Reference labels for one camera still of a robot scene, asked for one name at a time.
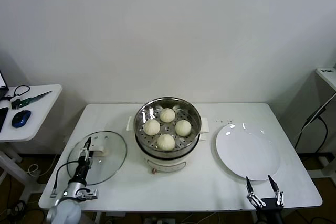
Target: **blue mouse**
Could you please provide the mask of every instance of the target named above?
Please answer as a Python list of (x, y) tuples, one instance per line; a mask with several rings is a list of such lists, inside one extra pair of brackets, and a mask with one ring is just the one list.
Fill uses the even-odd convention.
[(24, 126), (28, 121), (30, 115), (31, 115), (30, 110), (22, 110), (20, 112), (17, 112), (12, 119), (12, 126), (14, 128), (20, 128)]

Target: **white table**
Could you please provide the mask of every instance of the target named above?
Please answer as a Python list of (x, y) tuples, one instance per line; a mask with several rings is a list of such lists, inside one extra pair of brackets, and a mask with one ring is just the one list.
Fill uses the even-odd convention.
[[(10, 87), (7, 95), (13, 95), (16, 87)], [(0, 108), (9, 107), (8, 114), (0, 132), (0, 167), (4, 172), (0, 175), (0, 183), (6, 177), (7, 173), (16, 178), (19, 182), (25, 185), (25, 189), (21, 195), (22, 200), (27, 201), (31, 193), (42, 192), (44, 186), (37, 184), (37, 177), (29, 176), (15, 162), (21, 162), (22, 158), (10, 147), (8, 143), (23, 142), (31, 140), (43, 121), (47, 117), (50, 109), (56, 102), (59, 94), (62, 91), (61, 85), (40, 85), (30, 86), (30, 90), (20, 97), (15, 97), (12, 100), (20, 98), (21, 100), (35, 97), (39, 94), (52, 91), (40, 100), (29, 104), (19, 110), (11, 109), (11, 102), (1, 101)], [(32, 115), (27, 123), (20, 128), (12, 127), (12, 119), (14, 115), (21, 110), (30, 110)]]
[[(120, 133), (127, 143), (128, 154), (118, 173), (108, 181), (91, 186), (99, 191), (99, 198), (81, 203), (83, 211), (236, 211), (253, 210), (246, 199), (246, 181), (231, 172), (217, 157), (215, 137), (228, 120), (235, 123), (257, 123), (268, 129), (277, 145), (281, 166), (273, 179), (285, 192), (285, 207), (314, 207), (322, 198), (305, 170), (293, 146), (267, 104), (194, 104), (206, 117), (210, 132), (188, 158), (188, 164), (175, 173), (156, 173), (144, 163), (134, 132), (126, 131), (129, 116), (135, 115), (140, 104), (88, 105), (39, 200), (39, 206), (50, 208), (49, 198), (57, 168), (67, 161), (72, 147), (84, 136), (103, 130)], [(66, 188), (69, 176), (66, 169), (59, 173), (58, 191)], [(261, 198), (273, 197), (268, 181), (252, 182)]]
[[(336, 91), (336, 69), (334, 68), (318, 68), (316, 73)], [(311, 178), (330, 178), (336, 185), (336, 158), (329, 163), (326, 157), (318, 158), (323, 169), (308, 170)]]

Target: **steamed bun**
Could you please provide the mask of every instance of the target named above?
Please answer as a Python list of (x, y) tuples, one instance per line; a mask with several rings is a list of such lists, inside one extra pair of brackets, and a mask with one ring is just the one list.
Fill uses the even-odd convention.
[(160, 112), (160, 120), (165, 123), (170, 123), (175, 119), (175, 112), (172, 109), (163, 109)]
[(175, 126), (175, 131), (179, 136), (188, 136), (191, 133), (191, 124), (187, 120), (180, 120)]
[(143, 126), (143, 131), (149, 136), (154, 136), (160, 131), (160, 124), (155, 119), (148, 120)]
[(159, 136), (156, 141), (158, 148), (164, 151), (171, 151), (175, 147), (175, 140), (172, 136), (168, 134), (163, 134)]

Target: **white plate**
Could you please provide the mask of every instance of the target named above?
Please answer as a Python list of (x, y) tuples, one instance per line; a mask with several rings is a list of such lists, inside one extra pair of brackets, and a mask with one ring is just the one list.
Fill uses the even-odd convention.
[(216, 148), (224, 164), (235, 174), (251, 180), (266, 180), (280, 166), (278, 149), (266, 132), (247, 123), (223, 127), (216, 138)]

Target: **laptop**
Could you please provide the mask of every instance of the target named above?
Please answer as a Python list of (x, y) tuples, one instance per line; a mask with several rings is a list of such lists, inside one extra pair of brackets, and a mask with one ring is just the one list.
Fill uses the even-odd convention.
[(9, 91), (7, 83), (0, 72), (0, 99), (5, 96), (5, 94)]

